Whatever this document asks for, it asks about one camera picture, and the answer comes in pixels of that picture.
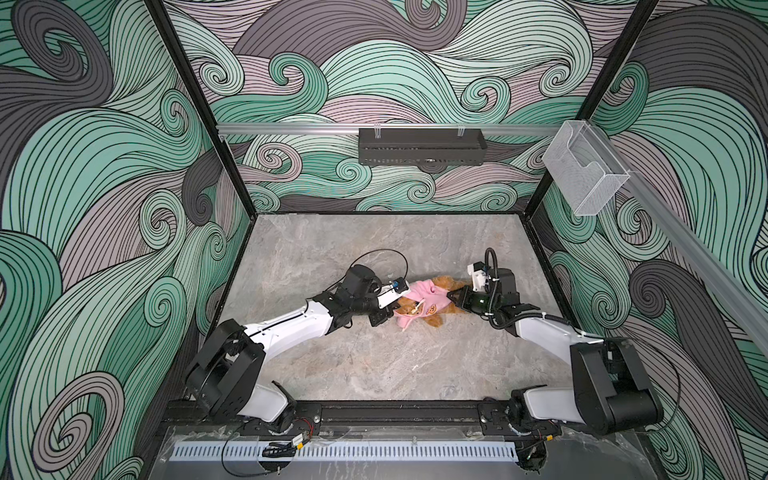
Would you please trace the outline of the clear acrylic wall box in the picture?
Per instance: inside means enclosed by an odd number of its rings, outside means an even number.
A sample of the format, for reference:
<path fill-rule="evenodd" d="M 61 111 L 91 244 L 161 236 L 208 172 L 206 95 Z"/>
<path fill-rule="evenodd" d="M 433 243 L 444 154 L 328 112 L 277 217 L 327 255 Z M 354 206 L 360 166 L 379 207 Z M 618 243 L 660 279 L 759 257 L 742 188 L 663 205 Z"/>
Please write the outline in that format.
<path fill-rule="evenodd" d="M 608 136 L 586 120 L 565 121 L 542 160 L 578 217 L 598 215 L 630 178 Z"/>

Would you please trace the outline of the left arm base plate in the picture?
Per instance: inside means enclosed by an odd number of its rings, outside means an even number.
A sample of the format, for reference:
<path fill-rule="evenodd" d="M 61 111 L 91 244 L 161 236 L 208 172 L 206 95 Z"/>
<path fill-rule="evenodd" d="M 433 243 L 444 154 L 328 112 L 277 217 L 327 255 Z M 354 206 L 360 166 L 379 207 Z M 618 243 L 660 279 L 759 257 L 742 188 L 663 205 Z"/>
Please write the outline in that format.
<path fill-rule="evenodd" d="M 245 435 L 285 436 L 302 428 L 314 431 L 321 422 L 322 405 L 319 401 L 295 399 L 278 382 L 257 383 L 238 415 L 246 419 Z"/>

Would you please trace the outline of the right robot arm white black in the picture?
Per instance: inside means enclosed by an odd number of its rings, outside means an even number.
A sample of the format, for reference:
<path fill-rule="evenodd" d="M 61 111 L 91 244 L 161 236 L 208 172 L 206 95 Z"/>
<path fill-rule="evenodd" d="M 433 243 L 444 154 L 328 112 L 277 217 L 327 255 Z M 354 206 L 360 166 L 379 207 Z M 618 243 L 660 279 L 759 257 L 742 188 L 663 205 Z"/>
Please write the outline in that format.
<path fill-rule="evenodd" d="M 522 302 L 509 269 L 493 273 L 476 263 L 469 271 L 471 283 L 447 294 L 456 307 L 543 348 L 571 369 L 569 386 L 511 393 L 507 417 L 514 429 L 541 433 L 546 425 L 573 423 L 606 435 L 663 420 L 664 407 L 630 340 L 588 334 Z"/>

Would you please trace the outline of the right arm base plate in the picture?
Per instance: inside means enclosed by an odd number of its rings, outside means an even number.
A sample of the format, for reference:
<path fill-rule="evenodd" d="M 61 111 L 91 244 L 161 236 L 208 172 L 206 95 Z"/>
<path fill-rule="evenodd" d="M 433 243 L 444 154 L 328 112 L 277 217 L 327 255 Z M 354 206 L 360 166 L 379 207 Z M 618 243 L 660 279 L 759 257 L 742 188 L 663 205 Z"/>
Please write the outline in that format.
<path fill-rule="evenodd" d="M 536 419 L 527 406 L 524 394 L 531 387 L 515 389 L 508 400 L 486 397 L 478 404 L 478 414 L 485 435 L 525 438 L 554 438 L 562 434 L 559 424 Z"/>

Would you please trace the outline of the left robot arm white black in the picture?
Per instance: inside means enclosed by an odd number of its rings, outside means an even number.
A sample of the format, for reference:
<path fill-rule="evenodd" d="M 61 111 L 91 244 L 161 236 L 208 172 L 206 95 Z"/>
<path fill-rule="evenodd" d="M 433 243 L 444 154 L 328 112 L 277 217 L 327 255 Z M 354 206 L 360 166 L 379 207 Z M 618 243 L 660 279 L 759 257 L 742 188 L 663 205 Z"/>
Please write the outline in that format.
<path fill-rule="evenodd" d="M 284 430 L 292 422 L 295 400 L 278 382 L 261 382 L 262 367 L 349 326 L 355 316 L 368 317 L 372 326 L 386 322 L 408 292 L 403 277 L 386 283 L 370 268 L 352 265 L 338 282 L 294 311 L 246 325 L 220 322 L 187 367 L 185 386 L 213 421 L 244 418 Z"/>

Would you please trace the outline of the black perforated wall tray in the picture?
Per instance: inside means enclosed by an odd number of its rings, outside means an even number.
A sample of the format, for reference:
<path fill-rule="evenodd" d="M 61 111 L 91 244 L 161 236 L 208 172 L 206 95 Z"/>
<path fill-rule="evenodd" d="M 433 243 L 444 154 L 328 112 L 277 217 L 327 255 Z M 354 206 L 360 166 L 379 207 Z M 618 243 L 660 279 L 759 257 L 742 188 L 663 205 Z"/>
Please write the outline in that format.
<path fill-rule="evenodd" d="M 488 144 L 480 129 L 374 127 L 358 131 L 358 160 L 367 166 L 417 166 L 428 172 L 477 166 Z"/>

